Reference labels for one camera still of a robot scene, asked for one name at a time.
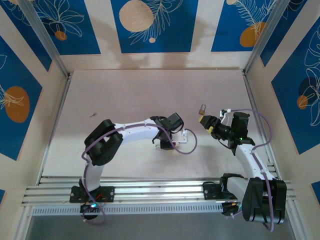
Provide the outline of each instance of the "padlock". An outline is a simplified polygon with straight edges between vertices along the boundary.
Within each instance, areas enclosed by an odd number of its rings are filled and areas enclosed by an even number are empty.
[[[201,105],[201,108],[200,108],[200,110],[199,110],[199,114],[202,115],[202,116],[204,116],[205,113],[206,113],[206,105],[205,105],[205,104],[202,104],[202,105]]]

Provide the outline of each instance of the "small brass padlock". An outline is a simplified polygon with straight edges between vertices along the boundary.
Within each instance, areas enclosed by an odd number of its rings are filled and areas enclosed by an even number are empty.
[[[200,110],[199,110],[199,114],[202,115],[202,116],[204,116],[205,113],[206,113],[206,105],[205,105],[205,104],[202,104],[202,105],[201,105],[201,108],[200,108]]]

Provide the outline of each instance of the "vent grille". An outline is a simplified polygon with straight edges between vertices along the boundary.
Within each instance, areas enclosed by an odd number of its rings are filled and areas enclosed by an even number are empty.
[[[221,203],[173,203],[173,204],[136,204],[104,206],[108,215],[124,214],[183,214],[183,213],[220,213]],[[98,210],[86,215],[101,214]],[[74,216],[80,215],[79,206],[38,206],[33,209],[33,216]]]

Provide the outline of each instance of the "white floor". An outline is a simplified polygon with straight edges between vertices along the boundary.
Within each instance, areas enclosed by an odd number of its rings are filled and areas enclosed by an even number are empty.
[[[244,174],[230,150],[200,125],[199,109],[219,116],[222,108],[251,108],[240,70],[76,70],[49,149],[43,176],[82,176],[85,138],[105,119],[114,123],[143,121],[177,112],[197,133],[190,155],[157,150],[150,140],[122,145],[102,173],[104,177],[198,178]],[[258,144],[253,115],[249,137]],[[180,146],[191,150],[194,139]]]

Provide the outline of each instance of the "purple cable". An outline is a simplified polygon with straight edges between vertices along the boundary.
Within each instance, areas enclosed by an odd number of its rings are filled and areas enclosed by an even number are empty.
[[[272,133],[272,129],[271,129],[271,126],[270,126],[270,123],[269,121],[267,120],[267,118],[260,112],[254,110],[254,109],[248,109],[248,108],[245,108],[245,109],[236,109],[236,110],[231,110],[231,112],[241,112],[241,111],[251,111],[251,112],[254,112],[258,115],[260,115],[266,122],[266,124],[268,125],[269,127],[269,131],[270,131],[270,138],[267,142],[265,143],[262,143],[260,145],[257,145],[257,146],[254,146],[251,150],[251,153],[252,153],[252,156],[255,160],[255,162],[258,164],[260,170],[262,171],[264,168],[263,166],[261,165],[261,163],[259,162],[254,150],[256,150],[257,148],[260,148],[260,147],[263,147],[265,145],[268,145],[270,142],[271,142],[271,139],[272,139],[272,136],[273,136],[273,133]],[[266,189],[267,189],[267,193],[268,193],[268,200],[269,200],[269,211],[270,211],[270,227],[267,226],[267,224],[264,222],[263,225],[270,231],[270,232],[273,232],[274,231],[274,207],[273,207],[273,203],[272,203],[272,196],[271,196],[271,188],[270,188],[270,183],[268,181],[268,177],[267,177],[267,174],[262,171],[262,175],[265,179],[265,183],[266,183]]]
[[[89,192],[89,190],[88,190],[87,181],[86,181],[86,176],[87,176],[87,171],[88,171],[89,164],[90,164],[91,162],[90,162],[90,160],[89,160],[88,158],[86,158],[87,152],[89,152],[90,149],[91,149],[97,142],[101,141],[102,139],[108,137],[109,135],[111,135],[111,134],[113,134],[113,133],[115,133],[115,132],[117,132],[117,131],[123,131],[123,130],[125,130],[125,129],[132,129],[132,128],[137,128],[137,127],[147,127],[147,126],[156,127],[156,128],[158,128],[158,129],[161,129],[161,130],[165,133],[166,137],[168,138],[171,146],[172,146],[178,153],[180,153],[180,154],[183,154],[183,155],[192,154],[192,153],[196,150],[196,148],[197,148],[198,139],[197,139],[196,134],[195,134],[192,130],[190,130],[190,129],[188,129],[188,128],[185,128],[185,130],[189,131],[189,132],[192,133],[193,136],[194,136],[194,139],[195,139],[194,147],[193,147],[193,149],[192,149],[191,151],[189,151],[189,152],[183,152],[183,151],[180,151],[180,150],[175,146],[175,144],[174,144],[174,143],[172,142],[172,140],[171,140],[171,137],[170,137],[169,133],[168,133],[162,126],[157,125],[157,124],[153,124],[153,123],[147,123],[147,124],[139,123],[139,124],[129,125],[129,126],[126,126],[126,127],[119,127],[119,128],[113,129],[113,130],[107,132],[106,134],[102,135],[101,137],[99,137],[97,140],[95,140],[93,143],[91,143],[91,144],[84,150],[84,152],[82,153],[81,157],[82,157],[82,159],[85,160],[86,163],[87,163],[87,165],[86,165],[85,168],[84,168],[84,173],[83,173],[83,180],[84,180],[84,181],[83,181],[83,187],[84,187],[86,193],[88,194],[89,198],[91,199],[91,201],[92,201],[92,202],[98,207],[98,209],[102,212],[103,221],[102,221],[102,222],[87,221],[87,220],[85,219],[85,211],[84,211],[84,212],[82,213],[82,218],[83,218],[83,220],[84,220],[86,223],[89,223],[89,224],[92,224],[92,225],[102,225],[102,224],[104,224],[104,223],[106,222],[106,217],[107,217],[105,211],[103,210],[103,208],[97,203],[97,201],[94,199],[94,197],[90,194],[90,192]]]

